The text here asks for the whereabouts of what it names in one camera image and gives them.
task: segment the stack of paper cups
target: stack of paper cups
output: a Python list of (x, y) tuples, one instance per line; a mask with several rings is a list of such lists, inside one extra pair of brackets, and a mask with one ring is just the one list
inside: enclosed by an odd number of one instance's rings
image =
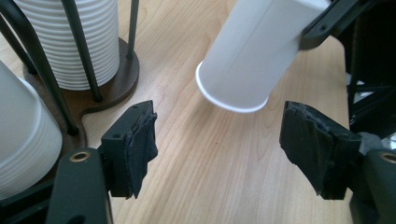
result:
[[(61, 1), (16, 0), (32, 23), (61, 88), (90, 88), (76, 42)], [(78, 14), (99, 86), (107, 83), (120, 66), (117, 1), (76, 0)]]
[(215, 105), (235, 112), (265, 106), (299, 50), (300, 34), (328, 0), (240, 0), (224, 23), (196, 80)]
[(0, 62), (0, 200), (31, 187), (57, 161), (62, 135), (35, 90)]

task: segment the white paper cup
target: white paper cup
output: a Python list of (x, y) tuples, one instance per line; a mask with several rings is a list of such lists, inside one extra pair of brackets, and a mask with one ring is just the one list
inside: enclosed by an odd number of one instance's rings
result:
[(0, 200), (40, 180), (62, 147), (58, 125), (35, 90), (0, 62)]
[(240, 0), (197, 67), (213, 104), (249, 113), (265, 106), (299, 50), (301, 31), (328, 0)]

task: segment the wooden table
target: wooden table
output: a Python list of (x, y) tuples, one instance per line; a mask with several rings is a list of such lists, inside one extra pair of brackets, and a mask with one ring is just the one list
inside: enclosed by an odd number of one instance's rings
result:
[[(158, 157), (138, 199), (112, 199), (115, 223), (351, 223), (344, 201), (324, 201), (279, 146), (286, 100), (312, 105), (347, 127), (343, 48), (333, 38), (301, 52), (257, 113), (235, 114), (199, 92), (195, 68), (235, 0), (140, 1), (136, 91), (83, 118), (90, 147), (131, 105), (153, 100)], [(127, 40), (130, 1), (119, 0)], [(21, 76), (4, 39), (0, 59)]]

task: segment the black metal rod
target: black metal rod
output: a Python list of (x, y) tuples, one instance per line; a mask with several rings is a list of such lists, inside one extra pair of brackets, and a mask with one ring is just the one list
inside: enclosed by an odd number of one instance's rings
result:
[(371, 91), (390, 91), (392, 86), (376, 86), (372, 84), (363, 84), (363, 85), (358, 85), (356, 87), (356, 93), (358, 92), (371, 92)]
[(126, 58), (132, 60), (134, 58), (134, 40), (136, 38), (137, 14), (139, 11), (139, 0), (132, 0), (131, 3), (131, 18), (129, 21), (129, 39), (128, 52)]
[(8, 44), (14, 49), (15, 53), (21, 59), (23, 64), (27, 67), (27, 71), (30, 74), (37, 74), (37, 71), (35, 70), (35, 66), (33, 65), (29, 56), (26, 54), (20, 42), (12, 33), (11, 29), (9, 29), (7, 23), (4, 21), (1, 15), (0, 15), (0, 32), (3, 34), (3, 37), (6, 39)]
[(81, 19), (78, 15), (76, 2), (74, 0), (62, 0), (62, 5), (64, 5), (64, 12), (66, 13), (66, 17), (69, 21), (70, 29), (76, 42), (79, 57), (81, 58), (82, 66), (84, 67), (85, 74), (90, 84), (92, 99), (95, 102), (101, 102), (103, 98), (100, 94), (95, 72), (93, 71), (91, 55), (88, 50), (84, 30), (82, 29)]
[(358, 81), (361, 75), (364, 73), (362, 57), (364, 51), (365, 36), (364, 36), (364, 24), (367, 20), (365, 13), (361, 14), (355, 23), (355, 30), (353, 34), (353, 47), (352, 47), (352, 64), (351, 64), (351, 80), (348, 86), (348, 107), (349, 107), (349, 120), (353, 123), (355, 108), (354, 99), (355, 93), (357, 92)]
[(0, 1), (0, 13), (14, 29), (22, 44), (25, 46), (27, 53), (35, 56), (31, 57), (32, 63), (35, 65), (35, 69), (40, 75), (41, 80), (49, 91), (53, 101), (64, 116), (64, 120), (67, 125), (67, 132), (72, 135), (77, 134), (78, 128), (76, 123), (73, 121), (73, 117), (70, 114), (70, 110), (61, 90), (59, 89), (55, 75), (53, 75), (50, 63), (41, 47), (32, 24), (27, 20), (21, 9), (12, 0)]

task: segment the white cup stack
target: white cup stack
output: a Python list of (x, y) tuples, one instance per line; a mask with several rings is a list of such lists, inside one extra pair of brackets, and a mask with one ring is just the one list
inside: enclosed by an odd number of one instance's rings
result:
[[(32, 23), (61, 88), (90, 88), (61, 1), (16, 0)], [(76, 0), (78, 14), (99, 86), (120, 66), (118, 7), (114, 0)]]
[(35, 90), (0, 62), (0, 200), (40, 180), (57, 161), (62, 135)]

